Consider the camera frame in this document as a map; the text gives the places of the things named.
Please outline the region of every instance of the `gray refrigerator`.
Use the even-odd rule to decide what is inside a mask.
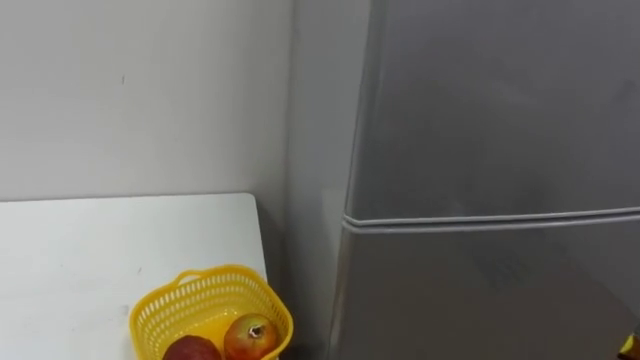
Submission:
[[[640,2],[298,0],[301,359],[613,359],[640,315]]]

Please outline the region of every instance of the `freezer door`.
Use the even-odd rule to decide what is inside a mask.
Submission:
[[[640,2],[373,0],[354,223],[640,206]]]
[[[638,322],[640,223],[344,234],[330,360],[609,360]]]

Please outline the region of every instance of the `plastic basket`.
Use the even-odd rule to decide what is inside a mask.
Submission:
[[[262,277],[244,266],[183,272],[138,302],[129,327],[140,360],[161,360],[169,345],[184,335],[208,338],[224,353],[225,332],[247,313],[268,317],[278,329],[278,348],[263,358],[276,359],[291,340],[293,319]]]

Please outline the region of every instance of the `table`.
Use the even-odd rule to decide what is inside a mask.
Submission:
[[[135,303],[227,263],[266,277],[249,194],[0,203],[0,358],[134,359]]]

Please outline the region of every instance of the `apple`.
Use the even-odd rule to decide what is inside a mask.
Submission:
[[[260,360],[278,347],[278,329],[266,316],[247,314],[224,335],[226,360]]]
[[[174,341],[162,360],[222,360],[222,355],[211,340],[187,335]]]

